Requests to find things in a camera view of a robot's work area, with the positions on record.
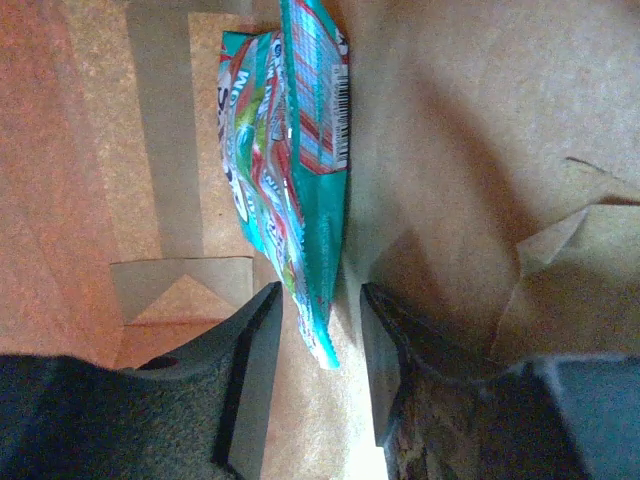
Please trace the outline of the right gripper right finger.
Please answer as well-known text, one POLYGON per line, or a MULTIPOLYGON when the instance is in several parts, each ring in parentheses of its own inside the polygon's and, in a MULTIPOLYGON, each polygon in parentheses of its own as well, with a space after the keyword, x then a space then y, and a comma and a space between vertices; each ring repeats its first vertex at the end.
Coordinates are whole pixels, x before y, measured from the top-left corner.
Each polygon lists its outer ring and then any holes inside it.
POLYGON ((497 364, 380 286, 360 291, 374 436, 392 479, 635 479, 639 360, 497 364))

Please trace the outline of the red paper bag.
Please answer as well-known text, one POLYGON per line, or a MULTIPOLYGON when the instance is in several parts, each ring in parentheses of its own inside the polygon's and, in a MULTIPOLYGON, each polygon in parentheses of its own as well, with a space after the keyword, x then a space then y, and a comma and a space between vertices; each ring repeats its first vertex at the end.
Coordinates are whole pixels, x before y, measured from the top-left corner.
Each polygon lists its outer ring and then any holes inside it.
MULTIPOLYGON (((512 362, 639 346, 639 5, 330 1, 349 210, 321 369, 291 300, 261 475, 382 479, 359 290, 512 362)), ((275 272, 244 239, 214 95, 274 1, 1 5, 1 349, 138 364, 275 272)))

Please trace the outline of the teal candy bag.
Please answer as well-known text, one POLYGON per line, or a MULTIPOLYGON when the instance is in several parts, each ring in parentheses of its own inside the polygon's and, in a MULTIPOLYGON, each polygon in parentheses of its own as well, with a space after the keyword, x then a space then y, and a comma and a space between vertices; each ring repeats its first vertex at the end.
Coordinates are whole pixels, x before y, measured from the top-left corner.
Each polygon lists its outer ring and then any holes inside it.
POLYGON ((225 32, 218 137, 241 229, 271 262, 325 369, 349 163, 349 48, 319 1, 284 1, 281 25, 225 32))

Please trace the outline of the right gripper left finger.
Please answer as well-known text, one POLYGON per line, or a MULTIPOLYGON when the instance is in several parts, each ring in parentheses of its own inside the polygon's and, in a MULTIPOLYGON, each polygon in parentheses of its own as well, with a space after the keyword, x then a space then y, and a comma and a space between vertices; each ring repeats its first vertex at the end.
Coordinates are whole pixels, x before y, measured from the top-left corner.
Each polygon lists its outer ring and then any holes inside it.
POLYGON ((137 368, 71 356, 1 359, 5 479, 256 479, 283 288, 137 368))

